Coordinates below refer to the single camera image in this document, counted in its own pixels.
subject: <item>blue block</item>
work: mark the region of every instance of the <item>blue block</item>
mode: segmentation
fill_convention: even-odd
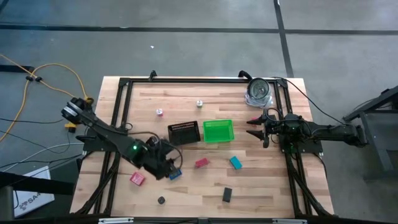
[[[242,163],[239,161],[236,156],[232,157],[229,161],[231,161],[232,166],[234,166],[235,169],[240,169],[242,168]]]
[[[177,170],[174,173],[170,174],[169,178],[170,178],[170,180],[174,180],[174,179],[176,179],[177,177],[179,177],[181,175],[182,175],[181,170]]]

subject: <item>gray floor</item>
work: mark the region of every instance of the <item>gray floor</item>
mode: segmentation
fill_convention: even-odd
[[[280,0],[280,6],[287,29],[398,29],[395,0]],[[12,0],[0,14],[0,22],[277,28],[272,0]],[[287,42],[294,76],[304,78],[309,97],[338,118],[398,83],[398,36],[288,35]],[[279,34],[0,30],[0,54],[24,65],[69,65],[94,97],[105,75],[148,75],[151,70],[159,75],[232,77],[246,70],[258,77],[286,77]],[[78,82],[67,71],[48,68],[40,75],[54,86],[81,96]],[[23,74],[0,75],[1,117],[15,116],[24,83]],[[69,99],[33,83],[20,119],[58,120]],[[315,108],[312,113],[315,122],[333,124]],[[8,125],[1,121],[0,130],[5,131]],[[11,133],[44,146],[68,142],[63,123],[18,123]],[[0,165],[19,161],[40,149],[8,136],[0,143]],[[362,180],[376,163],[370,148],[324,142],[324,150],[337,215],[398,222],[396,182],[367,184]],[[80,152],[81,147],[73,146],[65,154],[46,152],[36,159],[58,159]],[[11,172],[23,174],[40,166],[21,164]]]

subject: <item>pink cube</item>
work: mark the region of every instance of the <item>pink cube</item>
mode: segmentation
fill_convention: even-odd
[[[138,186],[141,186],[141,184],[143,183],[144,180],[145,180],[145,177],[138,172],[133,173],[130,178],[130,181],[137,184]]]
[[[201,168],[205,165],[209,164],[209,161],[206,158],[200,159],[195,162],[195,167],[196,168]]]

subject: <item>green basket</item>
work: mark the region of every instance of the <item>green basket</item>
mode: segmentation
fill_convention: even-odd
[[[205,142],[227,142],[235,139],[232,120],[214,120],[203,122]]]

